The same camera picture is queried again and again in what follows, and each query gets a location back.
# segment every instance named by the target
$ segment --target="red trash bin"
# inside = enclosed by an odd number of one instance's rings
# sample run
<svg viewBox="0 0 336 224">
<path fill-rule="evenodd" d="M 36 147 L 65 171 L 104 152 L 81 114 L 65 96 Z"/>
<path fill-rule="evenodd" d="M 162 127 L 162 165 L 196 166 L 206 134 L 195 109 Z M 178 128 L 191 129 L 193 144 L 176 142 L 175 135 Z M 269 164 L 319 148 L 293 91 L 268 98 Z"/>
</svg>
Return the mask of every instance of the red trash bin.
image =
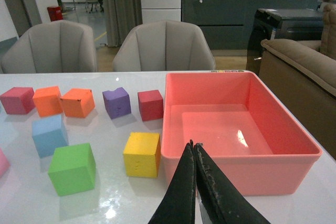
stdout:
<svg viewBox="0 0 336 224">
<path fill-rule="evenodd" d="M 63 19 L 62 11 L 60 6 L 49 6 L 47 7 L 49 17 L 51 21 Z"/>
</svg>

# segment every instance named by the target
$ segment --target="green cube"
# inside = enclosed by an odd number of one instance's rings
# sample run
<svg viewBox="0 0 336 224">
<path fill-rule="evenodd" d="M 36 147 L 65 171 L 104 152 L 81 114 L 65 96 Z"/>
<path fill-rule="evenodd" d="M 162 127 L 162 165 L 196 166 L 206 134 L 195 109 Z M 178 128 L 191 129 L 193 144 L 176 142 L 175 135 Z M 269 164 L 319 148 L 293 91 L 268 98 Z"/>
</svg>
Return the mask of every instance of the green cube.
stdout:
<svg viewBox="0 0 336 224">
<path fill-rule="evenodd" d="M 96 161 L 89 143 L 56 148 L 48 171 L 59 196 L 94 189 Z"/>
</svg>

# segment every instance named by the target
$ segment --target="black appliance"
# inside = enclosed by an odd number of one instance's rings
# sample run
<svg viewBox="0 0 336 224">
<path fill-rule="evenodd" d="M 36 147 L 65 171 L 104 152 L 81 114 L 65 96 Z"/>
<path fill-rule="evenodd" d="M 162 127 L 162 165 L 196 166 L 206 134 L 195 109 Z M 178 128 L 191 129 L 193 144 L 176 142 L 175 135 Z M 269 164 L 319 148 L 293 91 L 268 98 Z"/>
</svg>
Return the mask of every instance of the black appliance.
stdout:
<svg viewBox="0 0 336 224">
<path fill-rule="evenodd" d="M 259 74 L 263 39 L 320 40 L 323 13 L 310 9 L 258 9 L 247 46 L 246 70 Z"/>
</svg>

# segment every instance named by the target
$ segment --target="wooden floor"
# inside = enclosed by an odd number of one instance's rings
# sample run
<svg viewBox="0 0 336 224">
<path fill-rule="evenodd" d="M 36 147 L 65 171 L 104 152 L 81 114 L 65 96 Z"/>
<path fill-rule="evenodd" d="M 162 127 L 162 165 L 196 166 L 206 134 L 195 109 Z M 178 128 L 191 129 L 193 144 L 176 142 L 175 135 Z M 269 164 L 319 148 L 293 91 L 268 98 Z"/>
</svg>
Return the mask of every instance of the wooden floor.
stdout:
<svg viewBox="0 0 336 224">
<path fill-rule="evenodd" d="M 98 71 L 112 72 L 112 62 L 119 47 L 101 47 L 97 50 Z M 246 56 L 214 56 L 217 70 L 245 70 Z"/>
</svg>

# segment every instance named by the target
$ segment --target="table surface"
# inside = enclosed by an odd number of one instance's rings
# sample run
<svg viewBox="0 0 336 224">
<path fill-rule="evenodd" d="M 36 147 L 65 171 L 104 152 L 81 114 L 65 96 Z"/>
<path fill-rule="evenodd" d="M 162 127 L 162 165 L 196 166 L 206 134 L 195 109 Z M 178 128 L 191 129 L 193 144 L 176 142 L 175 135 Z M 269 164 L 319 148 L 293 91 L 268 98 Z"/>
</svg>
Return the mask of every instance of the table surface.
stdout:
<svg viewBox="0 0 336 224">
<path fill-rule="evenodd" d="M 67 118 L 69 144 L 91 144 L 97 164 L 93 190 L 59 197 L 47 171 L 51 157 L 40 159 L 32 139 L 36 109 L 7 115 L 0 108 L 0 148 L 11 166 L 0 178 L 0 223 L 148 223 L 167 188 L 163 166 L 158 178 L 125 174 L 122 152 L 130 132 L 162 134 L 162 119 L 142 122 L 137 92 L 158 89 L 165 94 L 166 72 L 0 74 L 0 94 L 12 87 L 58 86 L 93 91 L 96 108 L 85 118 Z M 123 87 L 132 114 L 111 120 L 102 92 Z M 292 195 L 246 199 L 272 224 L 336 223 L 336 162 L 324 153 Z M 202 223 L 196 202 L 196 221 Z"/>
</svg>

